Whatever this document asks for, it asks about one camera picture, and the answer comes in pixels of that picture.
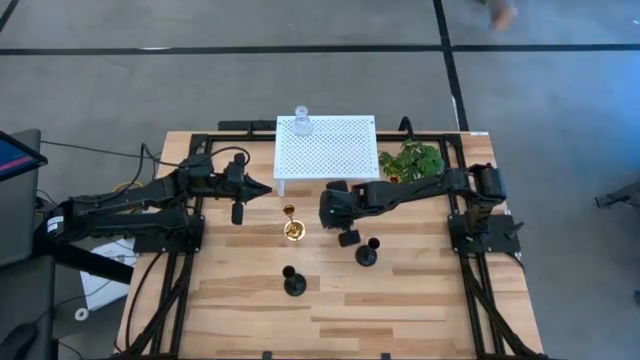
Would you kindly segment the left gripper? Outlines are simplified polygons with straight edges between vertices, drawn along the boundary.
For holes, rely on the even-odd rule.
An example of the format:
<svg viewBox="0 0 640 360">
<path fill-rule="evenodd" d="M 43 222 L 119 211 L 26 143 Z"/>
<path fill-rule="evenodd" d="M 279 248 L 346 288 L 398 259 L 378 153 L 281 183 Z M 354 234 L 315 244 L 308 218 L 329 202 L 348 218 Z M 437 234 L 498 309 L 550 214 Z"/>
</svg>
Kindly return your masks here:
<svg viewBox="0 0 640 360">
<path fill-rule="evenodd" d="M 234 200 L 231 209 L 231 222 L 234 225 L 242 225 L 244 219 L 244 205 L 255 198 L 272 192 L 271 187 L 253 179 L 246 171 L 250 156 L 244 152 L 234 155 L 236 166 L 235 182 L 239 186 L 222 186 L 219 189 L 221 198 Z"/>
</svg>

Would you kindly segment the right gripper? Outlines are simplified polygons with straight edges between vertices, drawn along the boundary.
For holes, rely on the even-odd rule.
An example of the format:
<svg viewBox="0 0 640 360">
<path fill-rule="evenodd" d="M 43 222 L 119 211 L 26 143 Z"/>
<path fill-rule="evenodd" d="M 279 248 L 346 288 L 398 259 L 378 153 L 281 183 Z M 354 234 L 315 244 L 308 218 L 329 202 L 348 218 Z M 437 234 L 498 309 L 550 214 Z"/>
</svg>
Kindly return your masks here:
<svg viewBox="0 0 640 360">
<path fill-rule="evenodd" d="M 356 219 L 364 216 L 362 200 L 363 184 L 348 189 L 344 180 L 331 181 L 320 196 L 319 218 L 326 229 L 348 229 Z M 349 247 L 361 243 L 358 230 L 344 230 L 338 235 L 339 245 Z"/>
</svg>

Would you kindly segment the gold candle stick holder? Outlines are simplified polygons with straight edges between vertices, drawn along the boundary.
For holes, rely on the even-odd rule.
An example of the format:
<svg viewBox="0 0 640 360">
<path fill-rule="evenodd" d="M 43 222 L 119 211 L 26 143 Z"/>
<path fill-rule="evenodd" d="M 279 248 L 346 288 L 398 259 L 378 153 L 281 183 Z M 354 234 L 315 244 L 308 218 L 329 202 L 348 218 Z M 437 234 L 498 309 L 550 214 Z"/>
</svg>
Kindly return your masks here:
<svg viewBox="0 0 640 360">
<path fill-rule="evenodd" d="M 283 213 L 289 219 L 283 229 L 285 237 L 292 242 L 302 240 L 306 235 L 306 227 L 303 222 L 294 219 L 295 207 L 293 205 L 285 205 Z"/>
</svg>

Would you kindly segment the black candle stick holder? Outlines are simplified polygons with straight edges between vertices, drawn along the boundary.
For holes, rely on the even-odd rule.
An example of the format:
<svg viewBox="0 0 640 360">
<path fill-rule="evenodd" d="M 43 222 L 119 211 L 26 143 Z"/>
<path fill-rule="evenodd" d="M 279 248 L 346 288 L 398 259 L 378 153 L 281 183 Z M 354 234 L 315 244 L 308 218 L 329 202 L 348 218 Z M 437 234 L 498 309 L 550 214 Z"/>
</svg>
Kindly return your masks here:
<svg viewBox="0 0 640 360">
<path fill-rule="evenodd" d="M 285 266 L 282 270 L 282 274 L 284 276 L 283 287 L 289 296 L 297 297 L 306 291 L 306 278 L 298 273 L 293 266 Z"/>
<path fill-rule="evenodd" d="M 366 244 L 357 248 L 355 252 L 356 262 L 363 267 L 370 267 L 374 265 L 378 259 L 377 250 L 379 247 L 379 239 L 375 237 L 370 238 Z"/>
</svg>

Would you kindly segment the white perforated metal shelf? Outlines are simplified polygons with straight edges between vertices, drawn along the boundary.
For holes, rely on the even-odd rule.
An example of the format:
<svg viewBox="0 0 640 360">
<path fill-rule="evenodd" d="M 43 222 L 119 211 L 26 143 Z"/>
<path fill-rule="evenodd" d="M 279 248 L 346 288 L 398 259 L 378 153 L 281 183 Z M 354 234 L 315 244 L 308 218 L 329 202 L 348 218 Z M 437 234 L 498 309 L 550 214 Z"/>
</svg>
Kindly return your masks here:
<svg viewBox="0 0 640 360">
<path fill-rule="evenodd" d="M 294 132 L 294 121 L 276 120 L 273 178 L 280 197 L 292 181 L 380 178 L 374 116 L 312 116 L 313 130 L 305 136 Z"/>
</svg>

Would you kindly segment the green potted plant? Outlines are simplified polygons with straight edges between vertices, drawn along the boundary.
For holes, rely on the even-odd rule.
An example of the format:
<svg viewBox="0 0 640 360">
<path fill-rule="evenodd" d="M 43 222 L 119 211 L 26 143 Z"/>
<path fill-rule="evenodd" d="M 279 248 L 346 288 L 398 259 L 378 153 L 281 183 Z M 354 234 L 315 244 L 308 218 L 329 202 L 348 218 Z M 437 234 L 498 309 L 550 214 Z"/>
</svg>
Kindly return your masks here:
<svg viewBox="0 0 640 360">
<path fill-rule="evenodd" d="M 420 141 L 406 140 L 396 155 L 381 152 L 378 161 L 384 174 L 399 183 L 438 175 L 444 170 L 440 151 Z"/>
</svg>

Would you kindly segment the black stand beam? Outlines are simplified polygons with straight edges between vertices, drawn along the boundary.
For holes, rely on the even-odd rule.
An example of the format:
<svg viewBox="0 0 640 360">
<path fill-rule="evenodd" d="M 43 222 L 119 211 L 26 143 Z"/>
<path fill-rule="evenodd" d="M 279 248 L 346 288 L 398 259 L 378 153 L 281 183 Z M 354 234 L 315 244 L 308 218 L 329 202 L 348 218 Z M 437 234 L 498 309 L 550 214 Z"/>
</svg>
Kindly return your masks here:
<svg viewBox="0 0 640 360">
<path fill-rule="evenodd" d="M 34 255 L 50 256 L 62 266 L 87 272 L 122 284 L 130 284 L 133 267 L 116 260 L 94 254 L 88 250 L 68 244 L 38 242 L 34 244 Z"/>
</svg>

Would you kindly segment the white paper sheet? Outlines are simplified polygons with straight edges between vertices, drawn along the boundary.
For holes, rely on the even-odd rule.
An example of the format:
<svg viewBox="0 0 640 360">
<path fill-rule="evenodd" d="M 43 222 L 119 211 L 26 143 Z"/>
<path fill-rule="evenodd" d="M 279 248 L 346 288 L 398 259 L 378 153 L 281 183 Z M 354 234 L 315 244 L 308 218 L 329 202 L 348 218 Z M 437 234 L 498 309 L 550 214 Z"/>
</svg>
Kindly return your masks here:
<svg viewBox="0 0 640 360">
<path fill-rule="evenodd" d="M 119 239 L 92 250 L 92 253 L 107 257 L 125 265 L 133 267 L 137 262 L 137 255 L 133 251 L 134 239 Z M 88 272 L 80 273 L 84 293 L 86 295 L 86 308 L 95 311 L 128 294 L 129 286 L 113 280 L 91 275 Z"/>
</svg>

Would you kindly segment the computer monitor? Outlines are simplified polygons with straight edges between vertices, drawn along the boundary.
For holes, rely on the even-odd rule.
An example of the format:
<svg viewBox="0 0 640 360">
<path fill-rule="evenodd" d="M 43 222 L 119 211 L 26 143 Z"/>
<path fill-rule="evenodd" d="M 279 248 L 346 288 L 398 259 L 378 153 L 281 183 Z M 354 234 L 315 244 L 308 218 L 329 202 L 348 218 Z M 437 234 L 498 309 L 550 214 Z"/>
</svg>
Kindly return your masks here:
<svg viewBox="0 0 640 360">
<path fill-rule="evenodd" d="M 48 164 L 48 159 L 11 135 L 0 131 L 0 182 Z"/>
</svg>

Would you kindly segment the person's foot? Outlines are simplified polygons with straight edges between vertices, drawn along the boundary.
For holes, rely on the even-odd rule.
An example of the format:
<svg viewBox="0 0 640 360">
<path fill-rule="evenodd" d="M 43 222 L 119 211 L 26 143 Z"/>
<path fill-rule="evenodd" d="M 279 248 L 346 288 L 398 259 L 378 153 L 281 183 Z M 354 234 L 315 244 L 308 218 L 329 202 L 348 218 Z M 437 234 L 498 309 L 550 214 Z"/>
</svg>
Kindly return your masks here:
<svg viewBox="0 0 640 360">
<path fill-rule="evenodd" d="M 498 31 L 506 30 L 518 15 L 513 0 L 486 0 L 486 5 L 491 26 Z"/>
</svg>

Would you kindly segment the dark stand leg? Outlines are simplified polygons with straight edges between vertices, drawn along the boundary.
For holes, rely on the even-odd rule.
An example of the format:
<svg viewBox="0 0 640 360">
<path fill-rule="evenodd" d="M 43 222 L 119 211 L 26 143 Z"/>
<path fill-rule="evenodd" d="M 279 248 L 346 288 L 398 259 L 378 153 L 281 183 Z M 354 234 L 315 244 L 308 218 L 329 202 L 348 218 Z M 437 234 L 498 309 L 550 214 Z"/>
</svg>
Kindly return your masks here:
<svg viewBox="0 0 640 360">
<path fill-rule="evenodd" d="M 627 184 L 617 190 L 595 197 L 598 208 L 609 208 L 617 203 L 624 203 L 640 208 L 640 180 Z"/>
</svg>

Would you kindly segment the black frame bracket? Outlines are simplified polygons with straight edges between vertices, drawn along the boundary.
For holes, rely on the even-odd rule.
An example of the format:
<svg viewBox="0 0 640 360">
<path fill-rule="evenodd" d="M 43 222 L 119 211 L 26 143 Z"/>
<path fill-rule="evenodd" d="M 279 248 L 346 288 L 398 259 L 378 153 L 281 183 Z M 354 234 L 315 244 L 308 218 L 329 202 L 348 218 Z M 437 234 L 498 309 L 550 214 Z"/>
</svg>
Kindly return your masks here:
<svg viewBox="0 0 640 360">
<path fill-rule="evenodd" d="M 277 122 L 275 120 L 228 120 L 218 123 L 219 131 L 240 131 L 253 133 L 256 131 L 274 131 Z"/>
</svg>

